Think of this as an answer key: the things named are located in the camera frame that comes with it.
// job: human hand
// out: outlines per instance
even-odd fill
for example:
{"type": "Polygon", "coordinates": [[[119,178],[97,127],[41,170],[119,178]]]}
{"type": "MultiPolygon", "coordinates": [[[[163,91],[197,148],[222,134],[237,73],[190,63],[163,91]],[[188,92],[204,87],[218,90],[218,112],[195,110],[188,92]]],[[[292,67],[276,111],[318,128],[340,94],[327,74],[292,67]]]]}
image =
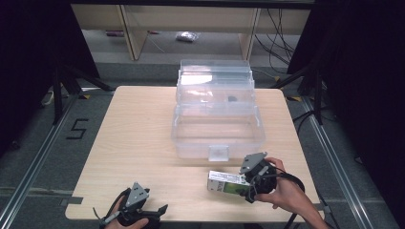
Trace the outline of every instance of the human hand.
{"type": "MultiPolygon", "coordinates": [[[[114,206],[112,213],[118,211],[118,207],[121,203],[123,198],[120,198],[119,201],[117,202],[116,206],[114,206]]],[[[146,224],[148,224],[149,219],[148,218],[144,218],[144,219],[140,219],[138,221],[136,221],[134,224],[130,225],[130,226],[122,226],[117,219],[113,219],[110,223],[108,223],[105,226],[105,229],[141,229],[144,226],[146,226],[146,224]]]]}
{"type": "MultiPolygon", "coordinates": [[[[277,174],[286,171],[282,160],[267,157],[266,161],[273,163],[278,168],[277,174]]],[[[307,195],[296,183],[286,178],[277,177],[275,191],[269,194],[258,194],[255,199],[272,203],[273,209],[281,207],[286,211],[300,215],[312,228],[328,228],[307,195]]]]}

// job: table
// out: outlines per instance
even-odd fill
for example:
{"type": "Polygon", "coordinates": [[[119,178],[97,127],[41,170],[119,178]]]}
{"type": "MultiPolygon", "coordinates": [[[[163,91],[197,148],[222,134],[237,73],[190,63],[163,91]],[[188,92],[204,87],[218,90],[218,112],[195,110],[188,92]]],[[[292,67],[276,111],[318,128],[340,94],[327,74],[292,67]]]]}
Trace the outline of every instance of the table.
{"type": "MultiPolygon", "coordinates": [[[[209,162],[177,157],[170,138],[175,94],[174,87],[117,88],[73,193],[83,200],[68,205],[67,218],[95,219],[93,207],[104,216],[116,196],[137,181],[151,189],[144,210],[168,204],[162,221],[287,221],[289,212],[272,210],[268,203],[250,204],[206,189],[210,170],[237,174],[242,158],[209,162]]],[[[287,171],[302,179],[310,200],[319,203],[283,93],[257,89],[256,96],[266,131],[261,150],[281,158],[287,171]]]]}

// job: stacked plastic box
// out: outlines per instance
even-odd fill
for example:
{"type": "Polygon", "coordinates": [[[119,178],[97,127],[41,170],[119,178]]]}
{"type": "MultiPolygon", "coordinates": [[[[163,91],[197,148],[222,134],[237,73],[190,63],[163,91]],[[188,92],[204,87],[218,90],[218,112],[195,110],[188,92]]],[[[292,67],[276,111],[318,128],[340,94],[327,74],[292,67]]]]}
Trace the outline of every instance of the stacked plastic box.
{"type": "Polygon", "coordinates": [[[265,139],[248,62],[181,62],[172,127],[179,157],[227,161],[257,153],[265,139]]]}

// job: small box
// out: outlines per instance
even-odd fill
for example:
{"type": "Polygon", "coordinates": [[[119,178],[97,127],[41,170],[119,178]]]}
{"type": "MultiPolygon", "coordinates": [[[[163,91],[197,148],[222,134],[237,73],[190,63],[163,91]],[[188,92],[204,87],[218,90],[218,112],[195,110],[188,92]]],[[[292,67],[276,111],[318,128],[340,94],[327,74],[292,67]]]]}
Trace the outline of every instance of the small box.
{"type": "Polygon", "coordinates": [[[249,183],[245,176],[233,175],[216,171],[209,171],[207,189],[223,193],[239,195],[241,191],[247,191],[249,183]]]}

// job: black cable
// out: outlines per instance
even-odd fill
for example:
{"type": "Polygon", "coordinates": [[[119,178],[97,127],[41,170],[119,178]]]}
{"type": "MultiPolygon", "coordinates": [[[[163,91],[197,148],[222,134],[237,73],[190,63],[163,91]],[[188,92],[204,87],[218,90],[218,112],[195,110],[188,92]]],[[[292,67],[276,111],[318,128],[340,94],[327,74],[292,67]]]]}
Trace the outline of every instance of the black cable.
{"type": "Polygon", "coordinates": [[[300,224],[300,223],[297,223],[297,224],[295,224],[295,226],[294,226],[293,229],[297,229],[299,226],[301,226],[301,224],[300,224]]]}
{"type": "Polygon", "coordinates": [[[289,64],[289,62],[286,61],[283,57],[281,57],[281,55],[277,54],[276,52],[274,52],[274,51],[272,51],[271,49],[269,49],[266,45],[264,45],[264,44],[262,43],[262,41],[259,39],[259,37],[257,36],[257,34],[255,34],[254,36],[256,37],[257,41],[259,42],[259,44],[262,46],[262,48],[263,48],[266,52],[268,52],[268,53],[274,55],[275,57],[277,57],[278,59],[280,59],[281,61],[283,61],[285,64],[287,64],[287,65],[289,64]]]}
{"type": "MultiPolygon", "coordinates": [[[[332,219],[333,222],[334,222],[334,225],[336,226],[337,229],[340,229],[339,223],[337,223],[337,220],[336,220],[336,218],[334,217],[334,214],[333,214],[331,208],[329,207],[329,205],[327,204],[327,202],[326,202],[325,199],[322,197],[321,193],[319,192],[319,190],[318,190],[316,187],[315,187],[315,191],[316,191],[316,194],[318,195],[318,197],[321,199],[322,203],[324,204],[324,207],[327,209],[326,211],[328,212],[328,214],[330,214],[331,219],[332,219]]],[[[331,226],[329,223],[327,223],[326,221],[325,221],[325,223],[326,223],[330,228],[334,229],[334,227],[332,227],[332,226],[331,226]]]]}
{"type": "Polygon", "coordinates": [[[277,34],[278,34],[278,35],[280,36],[280,39],[282,40],[282,42],[283,42],[283,44],[284,44],[284,47],[280,47],[280,48],[285,49],[286,51],[289,51],[289,52],[294,51],[294,49],[293,49],[293,48],[286,42],[286,40],[284,39],[284,35],[283,35],[283,24],[282,24],[282,17],[283,17],[283,12],[282,12],[282,10],[279,9],[279,25],[278,25],[278,26],[276,25],[276,23],[275,23],[273,17],[271,16],[271,13],[270,13],[269,9],[267,9],[267,14],[268,14],[268,16],[270,17],[271,22],[273,23],[274,29],[276,30],[276,36],[274,37],[274,40],[271,40],[271,39],[270,39],[270,40],[273,41],[273,43],[275,43],[276,37],[277,37],[277,34]]]}
{"type": "Polygon", "coordinates": [[[301,115],[299,115],[299,116],[293,118],[293,119],[292,119],[292,122],[297,121],[298,119],[300,119],[301,117],[303,117],[303,116],[305,116],[305,115],[307,115],[307,114],[309,114],[309,113],[313,114],[313,111],[305,112],[305,113],[303,113],[303,114],[301,114],[301,115]]]}
{"type": "Polygon", "coordinates": [[[308,113],[308,114],[301,120],[300,124],[298,125],[297,135],[300,134],[300,130],[301,130],[301,127],[302,127],[304,121],[305,121],[308,117],[310,117],[311,115],[313,115],[313,112],[308,113]]]}

